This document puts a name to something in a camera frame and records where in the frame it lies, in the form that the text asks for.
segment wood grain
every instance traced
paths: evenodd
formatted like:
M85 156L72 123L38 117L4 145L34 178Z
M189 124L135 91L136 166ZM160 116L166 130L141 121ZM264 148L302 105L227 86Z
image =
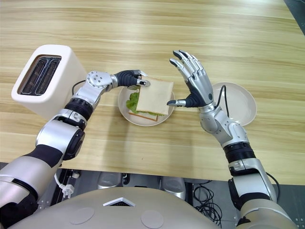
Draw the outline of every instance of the wood grain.
M174 81L168 59L183 49L204 64L212 83L233 82L257 102L246 130L256 156L281 184L305 185L305 39L281 0L5 0L1 3L0 161L34 148L46 120L14 102L11 89L43 44L72 47L87 71L141 69ZM120 89L103 95L79 155L65 168L227 180L217 141L196 109L178 108L154 127L126 121Z

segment white bread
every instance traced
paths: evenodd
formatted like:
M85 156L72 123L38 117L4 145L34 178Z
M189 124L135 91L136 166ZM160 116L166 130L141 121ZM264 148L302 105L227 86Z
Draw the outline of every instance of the white bread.
M141 87L137 111L153 112L168 115L169 106L166 103L171 99L173 82L145 77L151 85Z

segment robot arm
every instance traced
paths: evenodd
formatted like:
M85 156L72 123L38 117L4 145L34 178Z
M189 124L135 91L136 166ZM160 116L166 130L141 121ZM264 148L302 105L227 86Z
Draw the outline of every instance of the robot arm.
M77 156L101 95L119 86L149 86L142 75L140 70L88 73L84 86L40 130L35 149L0 171L0 222L4 227L31 215L62 161Z
M182 50L173 51L173 54L180 61L170 59L170 63L182 74L190 95L167 104L199 107L201 127L222 146L233 176L228 181L231 199L242 214L237 228L252 228L254 225L259 228L295 228L276 203L275 190L260 160L254 155L245 129L229 119L214 102L213 88L201 63Z

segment empty plate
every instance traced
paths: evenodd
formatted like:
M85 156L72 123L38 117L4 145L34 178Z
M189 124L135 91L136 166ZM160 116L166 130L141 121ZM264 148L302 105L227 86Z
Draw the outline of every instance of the empty plate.
M135 90L129 90L127 87L123 87L120 91L118 98L118 105L121 114L126 118L129 122L140 125L140 126L153 126L158 125L168 119L169 116L173 113L174 107L170 106L169 115L159 115L157 121L149 120L146 118L138 117L132 114L129 114L129 109L126 107L126 101L129 100L129 96L131 93L136 92ZM172 93L171 100L174 100L175 96Z
M222 85L226 86L227 101L230 119L240 125L248 125L256 116L256 102L253 96L242 86L235 83L216 83L213 85L214 101L218 101L218 96ZM226 113L224 102L224 90L221 94L220 107Z

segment lettuce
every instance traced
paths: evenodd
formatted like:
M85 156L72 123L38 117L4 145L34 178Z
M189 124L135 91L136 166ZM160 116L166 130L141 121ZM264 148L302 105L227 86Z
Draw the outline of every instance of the lettuce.
M142 112L142 111L137 111L137 105L138 105L138 101L139 101L139 92L134 92L131 93L129 96L129 100L126 101L126 107L131 110L132 112L134 112L135 114L138 113L149 113L150 115L162 115L162 114L156 114L153 112Z

